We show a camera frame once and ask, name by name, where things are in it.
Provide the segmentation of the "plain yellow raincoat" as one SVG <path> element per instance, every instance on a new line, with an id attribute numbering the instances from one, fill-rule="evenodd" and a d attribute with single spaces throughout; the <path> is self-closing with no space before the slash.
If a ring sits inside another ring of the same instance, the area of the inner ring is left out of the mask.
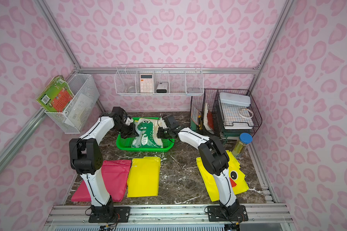
<path id="1" fill-rule="evenodd" d="M 158 196 L 160 168 L 160 157 L 134 158 L 127 180 L 127 197 Z"/>

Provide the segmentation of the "white dinosaur print raincoat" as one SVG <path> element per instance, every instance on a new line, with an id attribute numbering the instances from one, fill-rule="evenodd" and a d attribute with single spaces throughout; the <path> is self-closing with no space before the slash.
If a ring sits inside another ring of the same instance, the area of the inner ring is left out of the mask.
<path id="1" fill-rule="evenodd" d="M 140 118 L 136 122 L 136 131 L 138 137 L 135 137 L 132 148 L 163 148 L 163 142 L 157 137 L 158 120 L 149 118 Z"/>

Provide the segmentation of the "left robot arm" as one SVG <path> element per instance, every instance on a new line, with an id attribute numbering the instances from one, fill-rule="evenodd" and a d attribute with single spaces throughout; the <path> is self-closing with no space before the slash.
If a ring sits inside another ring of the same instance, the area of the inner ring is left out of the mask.
<path id="1" fill-rule="evenodd" d="M 69 142 L 70 166 L 84 180 L 94 207 L 113 205 L 102 177 L 104 160 L 99 148 L 110 130 L 118 131 L 122 138 L 139 136 L 132 117 L 121 107 L 114 107 L 111 112 L 102 113 L 84 135 Z"/>

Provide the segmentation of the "pink raincoat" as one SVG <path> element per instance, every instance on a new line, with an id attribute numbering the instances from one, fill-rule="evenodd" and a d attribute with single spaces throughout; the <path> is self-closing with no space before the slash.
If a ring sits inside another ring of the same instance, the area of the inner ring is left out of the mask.
<path id="1" fill-rule="evenodd" d="M 102 165 L 102 177 L 113 202 L 121 202 L 127 189 L 127 179 L 131 160 L 105 160 Z M 72 202 L 91 202 L 91 197 L 84 181 L 71 198 Z"/>

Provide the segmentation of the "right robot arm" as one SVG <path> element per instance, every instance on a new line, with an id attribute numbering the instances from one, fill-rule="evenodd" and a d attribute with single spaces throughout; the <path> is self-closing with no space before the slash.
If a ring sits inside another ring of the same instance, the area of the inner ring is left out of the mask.
<path id="1" fill-rule="evenodd" d="M 204 136 L 192 131 L 189 127 L 181 126 L 173 115 L 165 115 L 163 122 L 165 127 L 158 128 L 157 137 L 179 139 L 196 148 L 200 153 L 204 168 L 214 177 L 220 205 L 228 211 L 236 211 L 240 207 L 240 203 L 230 183 L 229 156 L 222 142 L 216 136 Z"/>

